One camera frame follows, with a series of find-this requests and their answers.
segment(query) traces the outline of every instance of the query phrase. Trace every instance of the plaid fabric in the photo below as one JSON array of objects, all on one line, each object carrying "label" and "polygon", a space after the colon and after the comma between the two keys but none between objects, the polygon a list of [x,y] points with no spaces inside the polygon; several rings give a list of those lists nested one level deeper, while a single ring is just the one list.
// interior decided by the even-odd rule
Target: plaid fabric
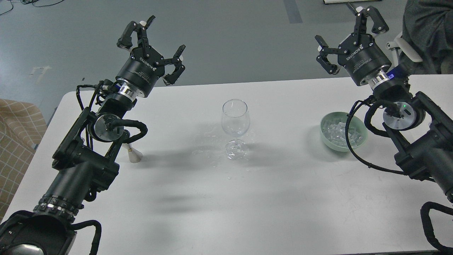
[{"label": "plaid fabric", "polygon": [[34,104],[0,99],[0,220],[47,129]]}]

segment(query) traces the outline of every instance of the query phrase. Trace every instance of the person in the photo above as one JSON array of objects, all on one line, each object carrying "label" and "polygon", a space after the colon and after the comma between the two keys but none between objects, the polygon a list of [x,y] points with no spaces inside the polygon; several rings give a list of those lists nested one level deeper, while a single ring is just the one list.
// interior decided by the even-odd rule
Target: person
[{"label": "person", "polygon": [[401,57],[411,74],[453,74],[453,0],[408,0],[402,37],[423,59]]}]

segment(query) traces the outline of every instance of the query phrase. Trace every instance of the white table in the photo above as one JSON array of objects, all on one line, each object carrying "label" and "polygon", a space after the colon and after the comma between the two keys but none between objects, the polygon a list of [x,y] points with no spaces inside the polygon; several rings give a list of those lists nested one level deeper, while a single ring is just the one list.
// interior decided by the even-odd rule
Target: white table
[{"label": "white table", "polygon": [[[452,75],[411,77],[453,116]],[[356,254],[433,250],[419,210],[427,201],[449,206],[435,183],[368,169],[350,153],[322,144],[318,125],[325,114],[350,110],[371,94],[350,78],[154,88],[125,118],[149,132],[134,147],[140,163],[124,149],[120,174],[98,194],[76,223],[102,223],[99,255],[111,254]],[[89,98],[91,92],[83,93]],[[222,105],[247,102],[251,127],[243,137],[247,160],[223,154],[228,137],[220,126]],[[75,94],[65,95],[16,192],[5,219],[32,210],[57,171],[52,154],[80,113]],[[363,119],[365,109],[357,116]],[[413,141],[427,131],[406,132]],[[374,124],[381,127],[378,113]],[[95,144],[95,150],[107,148]],[[388,138],[370,133],[357,150],[374,164],[399,170]],[[451,218],[431,213],[444,245]],[[70,254],[88,254],[94,228],[78,232]]]}]

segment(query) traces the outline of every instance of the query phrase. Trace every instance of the gray floor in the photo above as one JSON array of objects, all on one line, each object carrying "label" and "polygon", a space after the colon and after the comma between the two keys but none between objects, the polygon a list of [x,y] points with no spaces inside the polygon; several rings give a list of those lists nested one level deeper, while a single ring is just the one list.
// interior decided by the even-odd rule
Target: gray floor
[{"label": "gray floor", "polygon": [[[46,120],[76,85],[114,80],[129,55],[116,41],[132,20],[156,16],[149,41],[166,58],[187,46],[176,85],[330,77],[315,61],[314,36],[337,46],[355,22],[345,4],[322,0],[66,0],[43,8],[14,1],[0,16],[0,98],[34,103]],[[389,24],[376,39],[382,49],[401,31],[405,3],[355,3],[375,6]],[[10,7],[0,0],[0,13]]]}]

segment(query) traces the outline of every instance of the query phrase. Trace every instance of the clear wine glass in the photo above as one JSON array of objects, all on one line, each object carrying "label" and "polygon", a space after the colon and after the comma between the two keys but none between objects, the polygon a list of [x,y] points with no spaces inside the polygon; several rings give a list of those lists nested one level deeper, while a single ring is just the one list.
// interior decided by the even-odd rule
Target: clear wine glass
[{"label": "clear wine glass", "polygon": [[248,153],[248,148],[243,140],[237,137],[243,136],[250,126],[250,116],[247,104],[240,99],[231,99],[223,104],[222,128],[225,133],[234,136],[225,146],[226,156],[229,159],[242,158]]}]

